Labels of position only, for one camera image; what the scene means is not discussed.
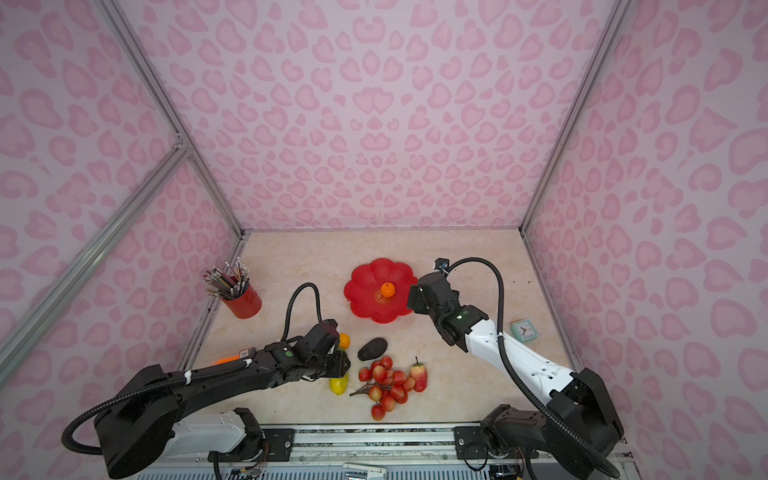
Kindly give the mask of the green fake cucumber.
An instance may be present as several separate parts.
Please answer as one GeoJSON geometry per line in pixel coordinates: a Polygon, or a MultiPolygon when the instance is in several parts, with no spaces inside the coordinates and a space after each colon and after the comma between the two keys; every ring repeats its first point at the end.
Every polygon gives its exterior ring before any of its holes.
{"type": "Polygon", "coordinates": [[[343,395],[348,387],[349,375],[345,374],[339,378],[331,378],[329,380],[330,390],[337,396],[343,395]]]}

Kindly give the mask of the small fake orange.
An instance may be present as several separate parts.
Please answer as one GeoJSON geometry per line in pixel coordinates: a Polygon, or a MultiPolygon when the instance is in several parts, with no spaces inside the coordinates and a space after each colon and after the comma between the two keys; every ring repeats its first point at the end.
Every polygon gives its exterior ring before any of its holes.
{"type": "Polygon", "coordinates": [[[391,299],[396,294],[396,286],[391,282],[385,282],[381,285],[379,292],[383,298],[391,299]]]}

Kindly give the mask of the dark fake avocado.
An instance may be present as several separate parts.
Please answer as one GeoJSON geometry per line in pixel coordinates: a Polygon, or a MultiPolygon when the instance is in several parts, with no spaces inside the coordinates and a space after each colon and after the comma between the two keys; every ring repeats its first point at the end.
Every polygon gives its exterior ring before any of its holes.
{"type": "Polygon", "coordinates": [[[388,349],[388,342],[386,339],[377,337],[364,344],[357,353],[357,358],[360,361],[373,361],[384,356],[388,349]]]}

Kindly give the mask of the red-yellow fake peach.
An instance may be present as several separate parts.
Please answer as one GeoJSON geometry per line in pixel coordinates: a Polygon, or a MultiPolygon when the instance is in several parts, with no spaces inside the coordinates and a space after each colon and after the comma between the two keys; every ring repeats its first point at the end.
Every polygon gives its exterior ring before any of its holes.
{"type": "Polygon", "coordinates": [[[426,366],[415,358],[415,362],[409,369],[409,376],[414,380],[413,390],[415,392],[423,392],[428,385],[428,372],[426,366]]]}

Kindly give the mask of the yellow fake mango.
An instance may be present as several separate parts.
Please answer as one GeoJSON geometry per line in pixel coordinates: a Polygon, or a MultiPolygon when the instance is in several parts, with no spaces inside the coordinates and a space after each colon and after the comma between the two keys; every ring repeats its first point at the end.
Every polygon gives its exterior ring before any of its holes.
{"type": "Polygon", "coordinates": [[[350,345],[351,345],[350,337],[345,333],[341,333],[339,337],[339,348],[345,351],[350,347],[350,345]]]}

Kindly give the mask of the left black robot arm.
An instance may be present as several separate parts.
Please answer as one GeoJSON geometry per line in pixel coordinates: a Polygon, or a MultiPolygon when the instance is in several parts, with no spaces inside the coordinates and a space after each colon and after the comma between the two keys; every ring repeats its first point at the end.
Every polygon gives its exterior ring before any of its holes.
{"type": "Polygon", "coordinates": [[[303,336],[251,348],[236,361],[186,372],[144,368],[94,419],[109,477],[148,467],[172,438],[174,424],[205,407],[303,378],[340,375],[348,365],[336,354],[339,343],[338,324],[328,319],[303,336]]]}

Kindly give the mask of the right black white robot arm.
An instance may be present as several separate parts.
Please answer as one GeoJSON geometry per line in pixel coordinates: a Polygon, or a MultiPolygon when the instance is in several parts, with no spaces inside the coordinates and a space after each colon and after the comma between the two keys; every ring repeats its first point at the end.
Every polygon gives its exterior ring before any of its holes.
{"type": "Polygon", "coordinates": [[[507,375],[533,406],[525,412],[500,405],[482,421],[489,449],[499,455],[513,448],[551,454],[570,475],[587,479],[594,472],[617,479],[610,461],[624,428],[603,379],[584,368],[556,364],[504,332],[505,287],[497,283],[497,314],[490,318],[464,304],[451,287],[449,273],[435,270],[412,285],[407,305],[426,315],[450,346],[480,358],[507,375]]]}

